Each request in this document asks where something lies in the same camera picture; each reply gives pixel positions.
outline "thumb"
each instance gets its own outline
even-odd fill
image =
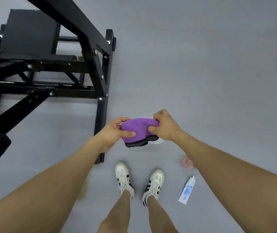
[[[154,126],[149,126],[148,127],[148,131],[151,132],[151,133],[156,134],[157,130],[158,130],[158,127],[154,127]]]
[[[131,131],[120,131],[120,137],[135,137],[136,133],[135,132],[131,132]]]

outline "hand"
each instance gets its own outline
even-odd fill
[[[121,122],[130,120],[130,118],[119,117],[106,124],[106,126],[93,138],[99,141],[101,145],[100,153],[108,151],[121,137],[135,137],[135,132],[121,131]]]
[[[159,121],[159,127],[149,126],[148,131],[156,134],[164,140],[174,142],[174,135],[180,131],[183,131],[166,109],[155,113],[154,119]]]

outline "person's right hand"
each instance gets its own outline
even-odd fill
[[[148,131],[156,134],[158,137],[164,140],[174,142],[174,135],[183,131],[166,109],[155,113],[154,119],[159,121],[159,127],[149,126]]]

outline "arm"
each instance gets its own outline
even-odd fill
[[[0,233],[59,232],[65,224],[97,156],[121,137],[117,118],[77,152],[34,176],[0,201]]]
[[[158,137],[175,142],[245,232],[277,232],[277,175],[185,133],[166,110],[154,115]]]

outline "purple towel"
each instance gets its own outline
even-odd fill
[[[148,136],[155,134],[148,131],[149,126],[158,127],[159,121],[155,119],[138,118],[131,119],[121,124],[121,130],[135,132],[136,136],[132,138],[122,138],[125,143],[133,143],[144,140]]]

